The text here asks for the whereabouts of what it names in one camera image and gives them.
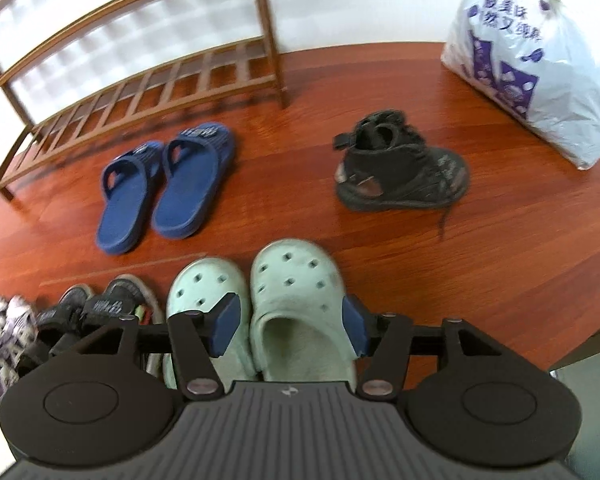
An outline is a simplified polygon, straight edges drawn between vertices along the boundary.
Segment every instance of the shoelace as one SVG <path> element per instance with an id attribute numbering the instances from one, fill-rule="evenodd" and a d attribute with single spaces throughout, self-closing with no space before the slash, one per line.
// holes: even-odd
<path id="1" fill-rule="evenodd" d="M 414 132 L 420 139 L 422 139 L 420 134 L 418 134 L 416 131 L 414 131 Z M 431 172 L 430 174 L 442 177 L 442 181 L 440 182 L 439 192 L 443 192 L 445 198 L 448 198 L 450 191 L 451 191 L 451 186 L 453 184 L 453 181 L 449 177 L 446 176 L 442 165 L 438 162 L 438 160 L 436 158 L 433 158 L 430 155 L 430 153 L 424 149 L 424 145 L 422 147 L 419 147 L 419 149 L 414 149 L 414 153 L 419 158 L 426 158 L 430 162 L 430 164 L 426 165 L 426 168 L 428 169 L 428 171 Z M 453 203 L 445 206 L 442 216 L 440 217 L 440 220 L 438 220 L 438 237 L 440 238 L 440 241 L 445 239 L 446 219 L 448 218 L 449 213 L 451 213 L 451 209 L 453 206 L 454 206 Z"/>

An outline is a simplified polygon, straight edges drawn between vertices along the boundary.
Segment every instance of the textured black surface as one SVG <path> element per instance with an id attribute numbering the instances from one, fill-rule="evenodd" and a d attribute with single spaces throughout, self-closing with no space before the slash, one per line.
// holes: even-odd
<path id="1" fill-rule="evenodd" d="M 563 465 L 490 471 L 424 446 L 394 407 L 355 398 L 344 383 L 237 383 L 228 396 L 189 404 L 156 446 L 85 471 L 18 462 L 4 480 L 575 479 Z"/>
<path id="2" fill-rule="evenodd" d="M 153 445 L 174 409 L 170 391 L 131 362 L 69 350 L 7 391 L 0 428 L 19 456 L 99 466 Z"/>
<path id="3" fill-rule="evenodd" d="M 443 322 L 445 366 L 407 395 L 413 429 L 434 449 L 484 467 L 563 460 L 582 420 L 559 381 L 466 322 Z"/>

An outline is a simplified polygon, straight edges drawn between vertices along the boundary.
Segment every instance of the slipper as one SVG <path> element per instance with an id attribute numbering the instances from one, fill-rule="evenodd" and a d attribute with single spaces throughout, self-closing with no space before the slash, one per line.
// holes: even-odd
<path id="1" fill-rule="evenodd" d="M 154 230 L 174 239 L 196 232 L 234 153 L 234 134 L 221 123 L 188 128 L 169 142 L 162 155 L 167 186 L 154 210 Z"/>
<path id="2" fill-rule="evenodd" d="M 126 253 L 138 243 L 162 176 L 161 155 L 162 143 L 150 140 L 114 158 L 102 172 L 106 206 L 96 244 L 107 254 Z"/>
<path id="3" fill-rule="evenodd" d="M 251 347 L 265 381 L 349 381 L 355 390 L 344 295 L 338 267 L 317 245 L 288 238 L 260 251 L 251 269 Z"/>
<path id="4" fill-rule="evenodd" d="M 166 309 L 167 318 L 187 310 L 209 312 L 228 292 L 234 292 L 240 298 L 240 326 L 224 355 L 211 359 L 226 392 L 234 381 L 255 380 L 249 344 L 249 289 L 240 269 L 222 258 L 202 258 L 193 262 L 171 285 Z M 177 388 L 171 354 L 165 354 L 162 369 L 164 383 Z"/>

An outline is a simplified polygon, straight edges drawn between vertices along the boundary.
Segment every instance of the white plastic bag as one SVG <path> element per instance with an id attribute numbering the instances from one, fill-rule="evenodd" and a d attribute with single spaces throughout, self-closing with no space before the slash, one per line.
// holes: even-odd
<path id="1" fill-rule="evenodd" d="M 579 169 L 600 158 L 600 64 L 560 0 L 462 0 L 442 63 Z"/>

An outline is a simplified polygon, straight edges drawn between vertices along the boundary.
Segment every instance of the black sneaker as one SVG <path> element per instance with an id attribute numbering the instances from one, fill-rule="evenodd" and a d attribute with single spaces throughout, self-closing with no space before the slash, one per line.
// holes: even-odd
<path id="1" fill-rule="evenodd" d="M 72 306 L 82 309 L 89 298 L 93 297 L 93 290 L 85 283 L 71 286 L 58 301 L 58 305 Z"/>
<path id="2" fill-rule="evenodd" d="M 347 150 L 336 170 L 336 194 L 352 210 L 449 208 L 469 187 L 462 157 L 427 146 L 399 110 L 365 117 L 333 146 Z"/>
<path id="3" fill-rule="evenodd" d="M 20 377 L 28 374 L 50 357 L 57 356 L 80 340 L 80 315 L 85 303 L 93 297 L 89 285 L 71 286 L 55 306 L 36 317 L 38 336 L 25 348 L 16 367 Z"/>
<path id="4" fill-rule="evenodd" d="M 137 276 L 121 274 L 111 280 L 102 295 L 97 296 L 94 305 L 87 305 L 83 317 L 83 326 L 90 320 L 90 316 L 136 316 L 140 324 L 164 323 L 164 314 L 160 310 L 158 300 L 149 286 Z M 142 362 L 142 368 L 155 377 L 161 375 L 160 363 L 162 354 L 149 354 Z"/>

